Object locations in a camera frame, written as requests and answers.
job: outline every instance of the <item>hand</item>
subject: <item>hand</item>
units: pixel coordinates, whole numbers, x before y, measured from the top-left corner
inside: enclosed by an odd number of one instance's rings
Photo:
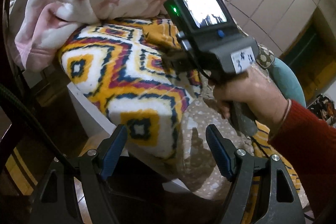
[[[223,85],[216,85],[213,95],[225,118],[230,117],[228,101],[247,103],[257,120],[277,130],[287,112],[288,101],[262,72],[250,67]]]

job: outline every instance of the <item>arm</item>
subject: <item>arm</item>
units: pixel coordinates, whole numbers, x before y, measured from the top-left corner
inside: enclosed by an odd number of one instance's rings
[[[227,101],[247,103],[257,120],[270,128],[270,144],[295,168],[317,217],[336,195],[336,131],[251,67],[213,91],[225,118]]]
[[[336,129],[292,101],[269,143],[293,165],[317,217],[336,194]]]

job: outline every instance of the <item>device screen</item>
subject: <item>device screen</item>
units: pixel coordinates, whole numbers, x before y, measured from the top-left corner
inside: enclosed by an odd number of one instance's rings
[[[183,0],[183,2],[199,28],[227,22],[217,0]]]

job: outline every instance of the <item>black clamp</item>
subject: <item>black clamp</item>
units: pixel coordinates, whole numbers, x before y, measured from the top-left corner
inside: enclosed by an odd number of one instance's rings
[[[69,160],[79,172],[85,202],[93,223],[119,224],[108,202],[105,181],[111,176],[127,140],[127,129],[118,125],[111,137],[97,150]],[[74,174],[54,161],[39,183],[31,211],[30,224],[83,223],[75,190]]]
[[[250,195],[253,177],[260,177],[252,217],[254,224],[304,224],[299,196],[278,155],[269,159],[236,149],[214,124],[206,129],[206,140],[222,176],[232,182],[216,224],[240,224]]]

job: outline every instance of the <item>device handle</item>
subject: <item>device handle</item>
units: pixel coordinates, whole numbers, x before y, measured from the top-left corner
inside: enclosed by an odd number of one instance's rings
[[[231,120],[235,129],[249,137],[257,133],[256,117],[247,104],[233,101],[230,109]]]

